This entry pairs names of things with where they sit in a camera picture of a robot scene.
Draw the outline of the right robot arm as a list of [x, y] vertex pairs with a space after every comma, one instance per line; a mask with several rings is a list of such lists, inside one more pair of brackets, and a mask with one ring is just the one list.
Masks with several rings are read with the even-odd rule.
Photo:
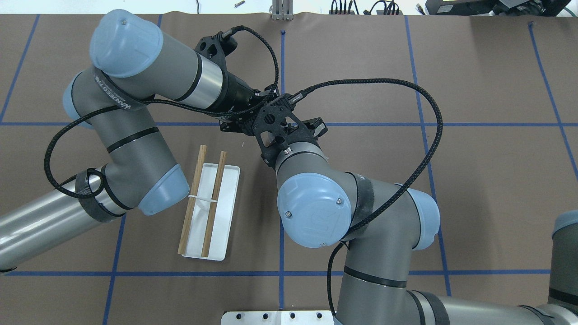
[[439, 234], [436, 199], [411, 189], [333, 169], [318, 144], [281, 152], [277, 207], [290, 238], [309, 248], [348, 246], [336, 325], [575, 325], [577, 211], [558, 216], [547, 304], [507, 306], [407, 290], [411, 255]]

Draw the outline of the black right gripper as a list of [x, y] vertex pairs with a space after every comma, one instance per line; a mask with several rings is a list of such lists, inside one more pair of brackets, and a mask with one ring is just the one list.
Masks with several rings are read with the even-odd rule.
[[312, 133], [314, 138], [320, 138], [328, 131], [328, 127], [321, 117], [303, 120], [302, 123]]

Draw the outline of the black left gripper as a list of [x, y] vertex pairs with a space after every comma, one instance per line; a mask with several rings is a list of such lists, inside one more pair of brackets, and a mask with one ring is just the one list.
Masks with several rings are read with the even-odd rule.
[[229, 115], [219, 117], [219, 129], [223, 132], [254, 135], [253, 123], [258, 115], [256, 106], [263, 100], [275, 97], [278, 86], [271, 84], [260, 91], [233, 74], [228, 74], [227, 78], [227, 90], [220, 108]]

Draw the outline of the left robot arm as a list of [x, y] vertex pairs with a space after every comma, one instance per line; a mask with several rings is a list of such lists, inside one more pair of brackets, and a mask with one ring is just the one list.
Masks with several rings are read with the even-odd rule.
[[[89, 44], [92, 66], [78, 73], [63, 94], [74, 121], [50, 140], [43, 168], [53, 189], [1, 217], [1, 272], [133, 208], [153, 215], [175, 205], [189, 185], [148, 105], [181, 107], [218, 119], [227, 131], [242, 127], [273, 96], [279, 80], [260, 92], [229, 72], [225, 57], [237, 47], [244, 25], [204, 37], [195, 49], [156, 24], [126, 10], [107, 13]], [[77, 125], [92, 127], [111, 162], [57, 181], [51, 157], [58, 140]]]

